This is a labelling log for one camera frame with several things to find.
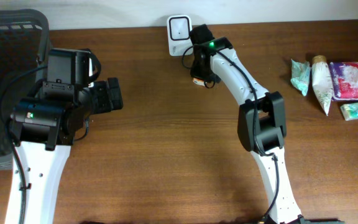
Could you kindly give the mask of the small orange tissue pack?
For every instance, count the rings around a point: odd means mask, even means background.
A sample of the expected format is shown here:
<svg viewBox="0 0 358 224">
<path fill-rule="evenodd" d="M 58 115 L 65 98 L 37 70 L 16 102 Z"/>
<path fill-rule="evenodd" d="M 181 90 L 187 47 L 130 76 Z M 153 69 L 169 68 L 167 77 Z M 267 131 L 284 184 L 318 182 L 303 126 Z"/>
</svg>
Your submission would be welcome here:
<svg viewBox="0 0 358 224">
<path fill-rule="evenodd" d="M 204 81 L 198 78 L 193 78 L 193 83 L 199 86 L 205 86 Z"/>
</svg>

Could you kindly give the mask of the teal wet wipes pack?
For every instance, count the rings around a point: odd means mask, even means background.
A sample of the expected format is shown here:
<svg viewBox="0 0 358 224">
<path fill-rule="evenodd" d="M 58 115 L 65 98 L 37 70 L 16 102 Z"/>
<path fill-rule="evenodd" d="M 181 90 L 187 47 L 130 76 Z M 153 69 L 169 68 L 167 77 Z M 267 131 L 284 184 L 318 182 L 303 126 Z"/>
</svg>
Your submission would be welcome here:
<svg viewBox="0 0 358 224">
<path fill-rule="evenodd" d="M 301 92 L 303 96 L 307 95 L 310 84 L 311 67 L 309 62 L 291 61 L 291 84 Z"/>
</svg>

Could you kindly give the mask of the white floral cream tube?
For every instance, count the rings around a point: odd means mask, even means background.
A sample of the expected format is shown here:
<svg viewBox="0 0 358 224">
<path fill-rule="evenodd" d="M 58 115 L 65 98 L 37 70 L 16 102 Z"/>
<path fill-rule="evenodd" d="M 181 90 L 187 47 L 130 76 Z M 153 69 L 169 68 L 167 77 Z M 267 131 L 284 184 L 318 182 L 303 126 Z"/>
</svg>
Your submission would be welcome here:
<svg viewBox="0 0 358 224">
<path fill-rule="evenodd" d="M 312 88 L 327 116 L 334 90 L 329 65 L 323 55 L 317 55 L 312 59 Z"/>
</svg>

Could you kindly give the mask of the red purple tissue pack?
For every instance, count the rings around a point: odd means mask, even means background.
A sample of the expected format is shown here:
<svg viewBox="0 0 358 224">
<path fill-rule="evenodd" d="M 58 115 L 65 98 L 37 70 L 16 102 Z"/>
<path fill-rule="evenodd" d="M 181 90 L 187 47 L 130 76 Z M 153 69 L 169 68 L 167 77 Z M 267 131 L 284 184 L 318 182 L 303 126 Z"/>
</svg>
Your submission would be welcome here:
<svg viewBox="0 0 358 224">
<path fill-rule="evenodd" d="M 331 62 L 333 101 L 358 100 L 358 62 Z"/>
</svg>

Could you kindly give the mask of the small teal tissue pack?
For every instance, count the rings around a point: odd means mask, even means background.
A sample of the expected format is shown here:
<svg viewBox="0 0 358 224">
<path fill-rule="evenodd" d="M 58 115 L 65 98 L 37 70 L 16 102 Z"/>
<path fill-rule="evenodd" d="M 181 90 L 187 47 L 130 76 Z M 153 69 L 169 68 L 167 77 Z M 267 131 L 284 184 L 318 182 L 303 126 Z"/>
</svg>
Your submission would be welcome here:
<svg viewBox="0 0 358 224">
<path fill-rule="evenodd" d="M 358 102 L 343 104 L 340 106 L 341 113 L 346 121 L 358 119 Z"/>
</svg>

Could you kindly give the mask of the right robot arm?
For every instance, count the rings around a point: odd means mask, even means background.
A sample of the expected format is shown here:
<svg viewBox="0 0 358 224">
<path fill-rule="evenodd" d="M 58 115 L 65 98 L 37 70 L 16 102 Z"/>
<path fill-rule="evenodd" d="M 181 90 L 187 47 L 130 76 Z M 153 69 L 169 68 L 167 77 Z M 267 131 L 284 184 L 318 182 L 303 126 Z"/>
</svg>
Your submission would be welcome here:
<svg viewBox="0 0 358 224">
<path fill-rule="evenodd" d="M 190 31 L 194 61 L 191 77 L 212 88 L 223 82 L 239 105 L 237 135 L 259 168 L 268 198 L 260 223 L 304 223 L 285 164 L 285 105 L 279 92 L 261 86 L 225 38 L 214 38 L 203 24 Z"/>
</svg>

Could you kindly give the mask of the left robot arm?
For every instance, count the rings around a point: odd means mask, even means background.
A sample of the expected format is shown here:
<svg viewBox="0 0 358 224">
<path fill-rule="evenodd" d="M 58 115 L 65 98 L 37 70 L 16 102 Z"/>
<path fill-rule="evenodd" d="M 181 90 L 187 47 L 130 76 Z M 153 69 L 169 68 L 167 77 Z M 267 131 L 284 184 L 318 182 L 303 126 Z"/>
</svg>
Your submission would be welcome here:
<svg viewBox="0 0 358 224">
<path fill-rule="evenodd" d="M 101 64 L 89 49 L 52 49 L 44 69 L 5 122 L 13 154 L 6 223 L 52 223 L 76 132 L 90 116 L 123 107 L 118 79 L 98 80 Z"/>
</svg>

